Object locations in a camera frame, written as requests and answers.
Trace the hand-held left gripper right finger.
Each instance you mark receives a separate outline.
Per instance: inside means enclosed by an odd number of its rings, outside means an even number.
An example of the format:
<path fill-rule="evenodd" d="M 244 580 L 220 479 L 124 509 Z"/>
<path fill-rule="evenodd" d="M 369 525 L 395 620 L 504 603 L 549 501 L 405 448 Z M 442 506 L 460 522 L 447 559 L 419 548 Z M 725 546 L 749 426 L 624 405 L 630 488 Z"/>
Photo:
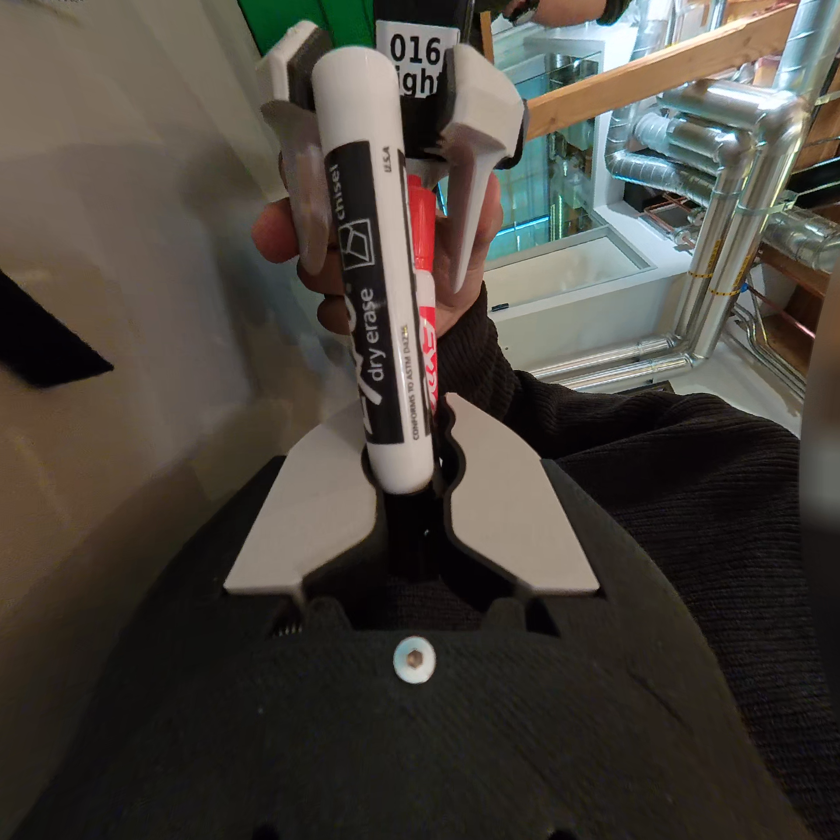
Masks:
<path fill-rule="evenodd" d="M 537 452 L 508 426 L 448 393 L 458 477 L 448 491 L 448 532 L 470 558 L 525 601 L 600 589 Z"/>

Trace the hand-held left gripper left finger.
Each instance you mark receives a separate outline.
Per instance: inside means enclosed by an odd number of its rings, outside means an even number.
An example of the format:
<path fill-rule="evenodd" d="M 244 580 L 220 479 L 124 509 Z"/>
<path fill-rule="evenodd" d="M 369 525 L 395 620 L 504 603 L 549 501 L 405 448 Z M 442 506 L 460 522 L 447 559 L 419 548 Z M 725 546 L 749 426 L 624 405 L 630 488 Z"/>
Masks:
<path fill-rule="evenodd" d="M 382 492 L 366 466 L 361 420 L 328 420 L 299 440 L 224 583 L 231 595 L 351 602 L 384 580 Z"/>

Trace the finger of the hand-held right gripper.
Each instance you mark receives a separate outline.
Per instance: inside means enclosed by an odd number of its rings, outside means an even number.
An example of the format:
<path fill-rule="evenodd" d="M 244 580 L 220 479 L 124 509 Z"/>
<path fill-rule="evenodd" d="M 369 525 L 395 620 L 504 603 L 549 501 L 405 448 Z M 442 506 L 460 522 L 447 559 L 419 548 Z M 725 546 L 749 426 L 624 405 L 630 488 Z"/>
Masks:
<path fill-rule="evenodd" d="M 490 174 L 522 155 L 529 119 L 508 76 L 471 45 L 456 45 L 444 60 L 444 109 L 439 151 L 448 164 L 448 279 L 453 293 L 466 280 Z"/>
<path fill-rule="evenodd" d="M 331 49 L 325 29 L 300 21 L 289 27 L 255 68 L 259 110 L 280 144 L 299 256 L 310 272 L 319 272 L 323 266 L 332 227 L 312 88 L 312 70 Z"/>

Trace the red dry erase marker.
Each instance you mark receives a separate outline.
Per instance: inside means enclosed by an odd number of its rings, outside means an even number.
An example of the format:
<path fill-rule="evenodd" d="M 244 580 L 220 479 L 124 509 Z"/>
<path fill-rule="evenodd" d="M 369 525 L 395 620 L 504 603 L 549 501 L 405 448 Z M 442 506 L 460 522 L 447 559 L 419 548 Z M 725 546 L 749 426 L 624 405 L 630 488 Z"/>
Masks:
<path fill-rule="evenodd" d="M 438 351 L 436 290 L 433 276 L 436 200 L 418 175 L 407 177 L 407 194 L 413 238 L 419 343 L 423 354 L 431 414 L 438 404 Z"/>

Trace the black dry erase marker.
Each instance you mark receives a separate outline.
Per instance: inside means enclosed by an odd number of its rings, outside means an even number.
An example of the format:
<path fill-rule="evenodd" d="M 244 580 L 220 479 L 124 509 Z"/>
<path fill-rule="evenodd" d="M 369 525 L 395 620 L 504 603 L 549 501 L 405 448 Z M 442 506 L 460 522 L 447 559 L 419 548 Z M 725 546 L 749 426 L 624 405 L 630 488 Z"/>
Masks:
<path fill-rule="evenodd" d="M 435 573 L 436 459 L 396 70 L 375 49 L 345 46 L 317 61 L 311 84 L 390 574 L 424 581 Z"/>

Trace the person's right hand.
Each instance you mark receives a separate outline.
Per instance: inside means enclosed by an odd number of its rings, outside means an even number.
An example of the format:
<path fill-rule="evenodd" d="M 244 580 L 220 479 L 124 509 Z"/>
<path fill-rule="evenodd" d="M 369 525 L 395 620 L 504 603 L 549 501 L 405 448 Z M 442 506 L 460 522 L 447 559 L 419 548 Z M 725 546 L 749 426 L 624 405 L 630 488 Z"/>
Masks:
<path fill-rule="evenodd" d="M 448 263 L 453 242 L 452 224 L 439 215 L 436 222 L 434 279 L 436 286 L 436 330 L 443 335 L 471 308 L 480 296 L 487 254 L 503 220 L 501 187 L 495 172 L 490 174 L 480 210 L 476 237 L 471 250 L 465 281 L 459 292 L 449 285 Z M 297 276 L 302 285 L 320 295 L 317 317 L 321 325 L 337 335 L 350 334 L 348 312 L 343 298 L 341 260 L 335 231 L 330 232 L 324 263 L 319 272 L 310 272 L 299 256 L 297 230 L 289 198 L 267 204 L 257 217 L 251 237 L 258 252 L 273 264 L 284 264 L 298 257 Z"/>

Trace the wooden railing beam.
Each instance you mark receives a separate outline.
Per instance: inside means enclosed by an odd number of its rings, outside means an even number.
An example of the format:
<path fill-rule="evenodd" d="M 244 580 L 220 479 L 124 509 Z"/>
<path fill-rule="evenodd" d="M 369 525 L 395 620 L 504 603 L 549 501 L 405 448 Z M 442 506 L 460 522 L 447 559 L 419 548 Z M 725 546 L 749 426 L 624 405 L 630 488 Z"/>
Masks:
<path fill-rule="evenodd" d="M 796 11 L 787 4 L 744 17 L 532 98 L 526 141 L 773 54 L 784 46 Z"/>

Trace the silver insulated pipes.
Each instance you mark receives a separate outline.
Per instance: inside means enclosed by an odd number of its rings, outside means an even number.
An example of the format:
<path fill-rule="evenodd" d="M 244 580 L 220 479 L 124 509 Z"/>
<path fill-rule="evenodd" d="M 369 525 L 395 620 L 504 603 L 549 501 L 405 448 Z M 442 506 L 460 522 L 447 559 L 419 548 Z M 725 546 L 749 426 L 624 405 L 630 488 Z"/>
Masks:
<path fill-rule="evenodd" d="M 632 60 L 669 44 L 675 3 L 642 5 Z M 705 205 L 675 331 L 532 371 L 580 390 L 663 382 L 713 354 L 762 243 L 810 270 L 838 261 L 838 224 L 786 187 L 838 56 L 838 2 L 799 2 L 784 46 L 611 111 L 604 163 L 616 179 Z"/>

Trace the person's black sweater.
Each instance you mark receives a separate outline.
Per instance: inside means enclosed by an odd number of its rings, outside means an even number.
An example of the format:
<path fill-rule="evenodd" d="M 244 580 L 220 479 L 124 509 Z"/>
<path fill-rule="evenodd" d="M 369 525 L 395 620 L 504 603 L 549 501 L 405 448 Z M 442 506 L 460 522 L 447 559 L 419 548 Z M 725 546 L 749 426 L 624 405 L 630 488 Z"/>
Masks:
<path fill-rule="evenodd" d="M 839 838 L 838 725 L 803 588 L 681 592 L 772 776 L 818 838 Z"/>

